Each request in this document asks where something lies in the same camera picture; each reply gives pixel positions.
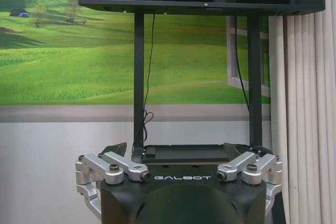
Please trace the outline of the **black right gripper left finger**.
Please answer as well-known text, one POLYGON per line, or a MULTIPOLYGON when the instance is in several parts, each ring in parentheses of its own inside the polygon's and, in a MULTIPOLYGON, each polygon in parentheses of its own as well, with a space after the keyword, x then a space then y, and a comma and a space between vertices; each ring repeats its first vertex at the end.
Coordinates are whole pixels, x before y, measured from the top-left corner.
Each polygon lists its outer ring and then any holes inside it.
POLYGON ((86 206, 96 215, 101 215, 101 203, 93 183, 103 180, 109 185, 119 185, 124 176, 134 182, 146 182, 150 178, 145 164, 135 163, 124 158, 127 143, 110 145, 99 154, 80 155, 75 162, 77 192, 83 195, 86 206))

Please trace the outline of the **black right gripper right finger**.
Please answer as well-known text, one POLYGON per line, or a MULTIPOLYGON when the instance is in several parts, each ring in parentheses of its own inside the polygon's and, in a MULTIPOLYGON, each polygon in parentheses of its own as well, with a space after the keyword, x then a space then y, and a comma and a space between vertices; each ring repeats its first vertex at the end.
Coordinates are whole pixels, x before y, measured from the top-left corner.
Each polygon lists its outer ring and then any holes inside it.
POLYGON ((273 203, 281 192, 282 162, 270 150, 261 146, 241 144, 223 144, 229 162, 219 164, 217 179, 220 182, 232 182, 242 177, 249 185, 266 183, 266 202, 273 203))

